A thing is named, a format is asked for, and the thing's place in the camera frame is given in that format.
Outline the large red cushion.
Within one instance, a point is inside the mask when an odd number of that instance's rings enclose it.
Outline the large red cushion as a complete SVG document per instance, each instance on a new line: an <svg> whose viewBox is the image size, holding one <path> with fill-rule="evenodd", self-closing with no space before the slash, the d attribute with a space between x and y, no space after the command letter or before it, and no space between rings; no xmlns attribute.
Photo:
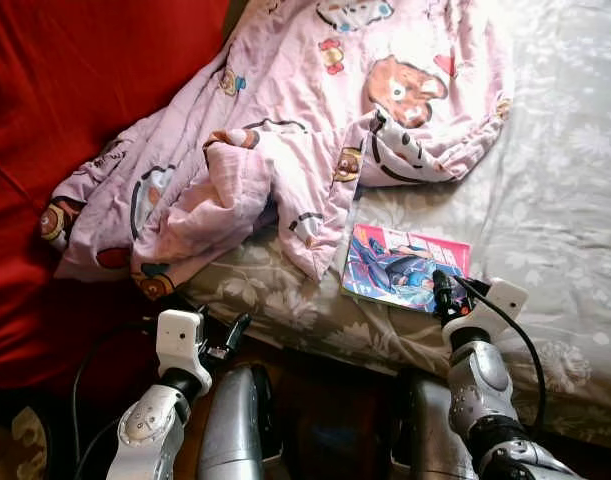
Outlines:
<svg viewBox="0 0 611 480"><path fill-rule="evenodd" d="M66 384L91 343L144 314L127 282L55 279L54 188L163 108L224 38L229 0L0 0L0 389Z"/></svg>

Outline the beige floral bed sheet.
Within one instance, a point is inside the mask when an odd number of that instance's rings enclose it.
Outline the beige floral bed sheet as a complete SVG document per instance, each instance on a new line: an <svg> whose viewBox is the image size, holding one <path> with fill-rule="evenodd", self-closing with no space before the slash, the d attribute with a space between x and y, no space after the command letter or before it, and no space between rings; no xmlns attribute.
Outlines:
<svg viewBox="0 0 611 480"><path fill-rule="evenodd" d="M519 316L546 375L544 431L611 448L611 0L500 0L516 93L500 141L459 183L363 189L360 223L459 241L474 278L528 292ZM219 317L254 316L273 346L393 374L445 375L432 317L356 300L341 260L311 282L276 234L182 288Z"/></svg>

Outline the colourful manga book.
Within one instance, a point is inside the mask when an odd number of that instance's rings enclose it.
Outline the colourful manga book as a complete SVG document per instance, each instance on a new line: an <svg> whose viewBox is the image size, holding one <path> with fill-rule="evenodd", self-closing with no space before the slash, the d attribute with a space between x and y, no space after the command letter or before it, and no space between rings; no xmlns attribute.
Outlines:
<svg viewBox="0 0 611 480"><path fill-rule="evenodd" d="M340 288L357 300L433 314L434 273L466 276L470 259L468 243L356 224L351 229Z"/></svg>

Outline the beige patterned fabric item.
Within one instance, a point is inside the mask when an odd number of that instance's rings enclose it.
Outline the beige patterned fabric item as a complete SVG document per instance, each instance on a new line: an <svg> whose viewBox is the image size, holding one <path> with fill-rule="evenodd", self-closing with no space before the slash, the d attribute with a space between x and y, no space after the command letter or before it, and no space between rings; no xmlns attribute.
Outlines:
<svg viewBox="0 0 611 480"><path fill-rule="evenodd" d="M49 480L50 443L34 407L0 412L0 480Z"/></svg>

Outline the pink cartoon print blanket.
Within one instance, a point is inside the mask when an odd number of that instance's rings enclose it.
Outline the pink cartoon print blanket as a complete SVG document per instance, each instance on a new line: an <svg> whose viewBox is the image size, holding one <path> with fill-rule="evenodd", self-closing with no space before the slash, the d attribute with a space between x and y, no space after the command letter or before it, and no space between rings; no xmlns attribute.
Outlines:
<svg viewBox="0 0 611 480"><path fill-rule="evenodd" d="M514 92L498 0L250 0L163 109L55 187L55 276L155 300L268 225L320 280L361 187L466 177Z"/></svg>

